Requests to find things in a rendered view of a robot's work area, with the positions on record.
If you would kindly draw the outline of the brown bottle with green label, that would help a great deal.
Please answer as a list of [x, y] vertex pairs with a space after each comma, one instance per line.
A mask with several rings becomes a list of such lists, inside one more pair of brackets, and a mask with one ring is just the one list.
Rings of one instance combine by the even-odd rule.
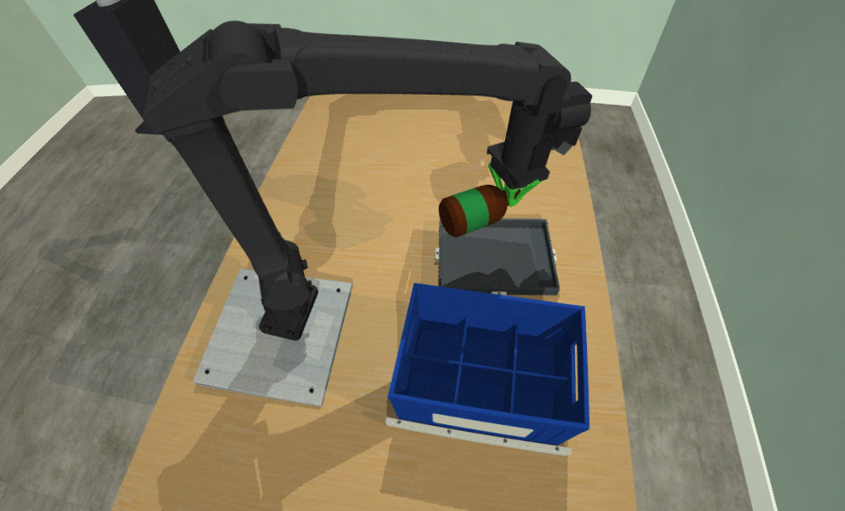
[[482, 185], [442, 198], [439, 215], [446, 232], [457, 238], [500, 221], [508, 206], [505, 190]]

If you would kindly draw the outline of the blue divided crate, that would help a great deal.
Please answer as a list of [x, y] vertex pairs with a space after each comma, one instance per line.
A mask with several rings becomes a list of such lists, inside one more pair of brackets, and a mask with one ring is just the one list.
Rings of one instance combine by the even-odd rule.
[[589, 430], [585, 306], [414, 284], [388, 399], [400, 420], [559, 445]]

